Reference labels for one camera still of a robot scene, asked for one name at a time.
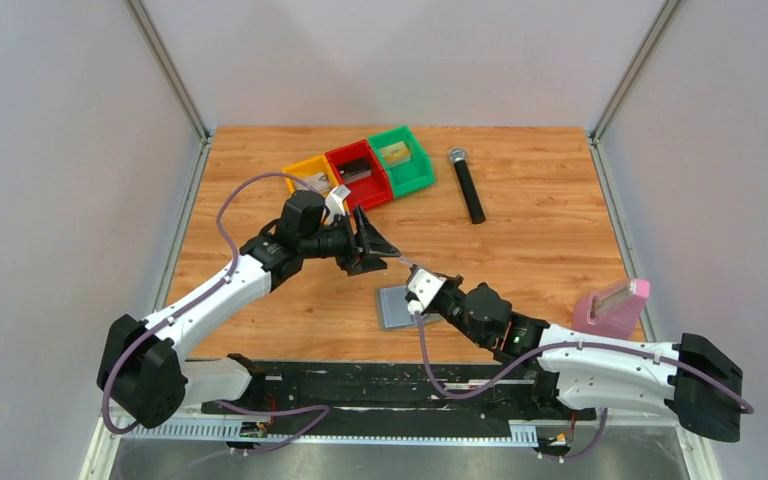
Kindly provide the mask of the grey card holder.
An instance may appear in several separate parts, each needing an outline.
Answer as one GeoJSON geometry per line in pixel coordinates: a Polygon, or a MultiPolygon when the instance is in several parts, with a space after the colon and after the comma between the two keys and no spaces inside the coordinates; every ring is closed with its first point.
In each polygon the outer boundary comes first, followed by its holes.
{"type": "Polygon", "coordinates": [[[409,304],[413,300],[415,295],[411,294],[406,286],[379,289],[376,293],[376,308],[380,329],[395,331],[416,328],[416,318],[409,309],[409,304]]]}

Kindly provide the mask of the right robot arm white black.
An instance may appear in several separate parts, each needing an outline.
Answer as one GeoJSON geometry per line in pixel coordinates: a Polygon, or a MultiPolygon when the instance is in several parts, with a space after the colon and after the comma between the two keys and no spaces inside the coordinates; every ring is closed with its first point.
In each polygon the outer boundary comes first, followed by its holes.
{"type": "Polygon", "coordinates": [[[516,312],[485,283],[465,292],[459,276],[417,271],[408,309],[438,315],[489,351],[510,373],[534,370],[531,403],[544,417],[565,409],[618,409],[673,418],[711,440],[736,443],[754,409],[742,397],[743,371],[708,338],[633,342],[582,333],[516,312]]]}

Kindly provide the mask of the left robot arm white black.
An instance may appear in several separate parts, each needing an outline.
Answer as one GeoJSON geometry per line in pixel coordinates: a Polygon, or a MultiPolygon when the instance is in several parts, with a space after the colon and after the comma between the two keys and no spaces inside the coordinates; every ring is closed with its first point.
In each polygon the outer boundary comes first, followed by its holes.
{"type": "Polygon", "coordinates": [[[331,214],[325,197],[294,192],[281,215],[236,250],[212,278],[172,305],[142,320],[124,315],[111,325],[99,367],[102,411],[124,409],[154,428],[181,407],[230,401],[258,411],[266,386],[240,355],[193,361],[191,352],[235,313],[269,295],[308,259],[335,260],[349,276],[384,270],[400,251],[372,225],[364,210],[331,214]]]}

